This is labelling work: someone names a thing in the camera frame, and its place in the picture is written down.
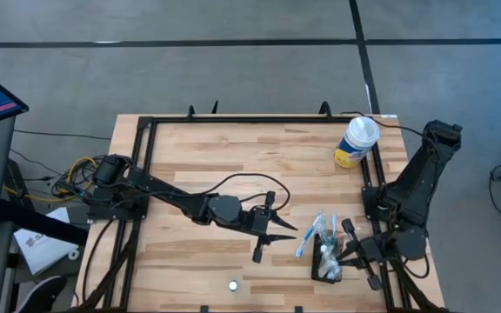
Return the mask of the black metal bar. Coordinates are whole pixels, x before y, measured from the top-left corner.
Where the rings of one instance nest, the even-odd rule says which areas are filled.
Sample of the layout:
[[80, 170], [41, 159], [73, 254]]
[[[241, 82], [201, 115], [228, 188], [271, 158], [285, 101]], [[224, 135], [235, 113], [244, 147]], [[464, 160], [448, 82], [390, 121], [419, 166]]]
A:
[[79, 246], [86, 244], [89, 235], [85, 229], [3, 199], [0, 199], [0, 222], [12, 222], [19, 229], [30, 230]]

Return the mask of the black organizer caddy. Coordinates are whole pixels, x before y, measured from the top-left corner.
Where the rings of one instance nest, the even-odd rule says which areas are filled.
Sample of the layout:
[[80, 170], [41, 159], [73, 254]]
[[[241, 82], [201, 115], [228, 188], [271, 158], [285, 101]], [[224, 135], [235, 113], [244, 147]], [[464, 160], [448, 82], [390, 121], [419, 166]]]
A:
[[[338, 240], [337, 255], [338, 255], [339, 253], [342, 252], [342, 242], [341, 242], [341, 238], [337, 238], [337, 240]], [[318, 267], [319, 267], [320, 262], [321, 262], [321, 256], [322, 256], [322, 254], [320, 252], [320, 243], [322, 241], [323, 240], [321, 239], [320, 235], [316, 234], [314, 237], [314, 249], [313, 249], [312, 265], [311, 265], [311, 279], [315, 280], [315, 281], [323, 282], [323, 283], [330, 283], [330, 284], [339, 283], [340, 281], [335, 282], [335, 281], [330, 280], [330, 279], [322, 278], [317, 273]]]

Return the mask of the blue yellow wipes canister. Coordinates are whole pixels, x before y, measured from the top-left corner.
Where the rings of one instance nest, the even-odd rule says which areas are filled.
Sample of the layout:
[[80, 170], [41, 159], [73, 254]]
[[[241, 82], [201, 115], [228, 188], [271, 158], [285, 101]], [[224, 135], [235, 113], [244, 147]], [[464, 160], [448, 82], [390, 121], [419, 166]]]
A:
[[334, 161], [344, 168], [358, 165], [380, 138], [380, 129], [370, 117], [354, 117], [334, 152]]

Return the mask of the person's shoe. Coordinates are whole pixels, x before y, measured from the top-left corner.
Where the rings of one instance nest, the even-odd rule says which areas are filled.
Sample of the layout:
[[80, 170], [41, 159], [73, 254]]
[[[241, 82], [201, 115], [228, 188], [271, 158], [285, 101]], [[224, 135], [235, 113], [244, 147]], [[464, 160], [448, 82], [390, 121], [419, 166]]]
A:
[[66, 284], [67, 279], [64, 276], [51, 276], [44, 279], [27, 294], [12, 313], [50, 312]]

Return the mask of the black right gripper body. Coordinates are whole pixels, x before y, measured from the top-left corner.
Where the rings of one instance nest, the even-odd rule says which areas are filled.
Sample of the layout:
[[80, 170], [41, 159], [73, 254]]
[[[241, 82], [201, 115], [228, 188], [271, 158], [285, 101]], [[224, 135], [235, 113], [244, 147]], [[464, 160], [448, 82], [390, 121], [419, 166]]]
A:
[[384, 275], [377, 275], [371, 263], [377, 263], [380, 266], [384, 265], [385, 257], [381, 250], [380, 243], [376, 236], [368, 236], [364, 239], [359, 239], [357, 237], [354, 225], [349, 218], [344, 219], [342, 222], [342, 227], [344, 229], [345, 235], [348, 237], [347, 244], [358, 244], [360, 246], [360, 257], [348, 256], [344, 260], [352, 258], [362, 258], [365, 262], [366, 267], [364, 269], [367, 273], [367, 282], [372, 290], [388, 290], [387, 279]]

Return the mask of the black metal table frame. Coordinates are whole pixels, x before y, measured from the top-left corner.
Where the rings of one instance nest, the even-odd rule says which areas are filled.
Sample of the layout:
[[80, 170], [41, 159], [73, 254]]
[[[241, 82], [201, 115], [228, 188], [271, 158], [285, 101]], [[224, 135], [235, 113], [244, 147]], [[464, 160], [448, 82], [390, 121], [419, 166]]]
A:
[[[180, 209], [155, 197], [134, 210], [90, 207], [92, 221], [79, 284], [80, 304], [72, 313], [140, 312], [388, 312], [444, 313], [408, 274], [391, 263], [371, 263], [387, 279], [388, 290], [372, 290], [365, 270], [342, 267], [339, 283], [311, 279], [314, 237], [295, 256], [316, 215], [337, 215], [342, 250], [348, 237], [341, 222], [349, 218], [359, 239], [390, 228], [370, 220], [362, 192], [393, 182], [410, 161], [394, 119], [375, 117], [382, 136], [361, 163], [346, 169], [334, 152], [352, 117], [333, 115], [121, 115], [110, 154], [130, 158], [146, 173], [181, 190], [208, 190], [238, 174], [216, 192], [246, 198], [276, 193], [278, 215], [296, 227], [274, 223], [269, 234], [294, 236], [264, 246], [261, 263], [252, 261], [255, 236], [214, 223], [200, 225]], [[236, 291], [229, 282], [237, 281]]]

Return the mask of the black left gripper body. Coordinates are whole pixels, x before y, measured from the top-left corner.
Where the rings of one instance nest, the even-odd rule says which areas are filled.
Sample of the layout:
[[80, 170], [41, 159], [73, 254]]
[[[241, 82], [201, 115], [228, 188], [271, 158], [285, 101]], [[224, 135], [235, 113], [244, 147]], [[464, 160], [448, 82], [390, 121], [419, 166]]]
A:
[[271, 219], [272, 205], [275, 202], [276, 193], [267, 191], [253, 196], [248, 196], [241, 200], [241, 203], [250, 201], [251, 199], [264, 196], [264, 204], [262, 206], [253, 206], [250, 209], [250, 217], [252, 218], [251, 230], [257, 233], [257, 245], [253, 251], [252, 261], [261, 263], [263, 257], [264, 246], [269, 246], [273, 239], [267, 234], [268, 223]]

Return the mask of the white box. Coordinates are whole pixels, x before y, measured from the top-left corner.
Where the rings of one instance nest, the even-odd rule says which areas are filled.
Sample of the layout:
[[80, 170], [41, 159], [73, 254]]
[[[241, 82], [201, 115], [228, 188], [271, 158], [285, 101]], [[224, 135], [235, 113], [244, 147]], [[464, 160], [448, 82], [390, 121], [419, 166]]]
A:
[[34, 276], [66, 258], [70, 250], [79, 248], [76, 244], [48, 237], [31, 230], [17, 230], [14, 232], [14, 237], [30, 273]]

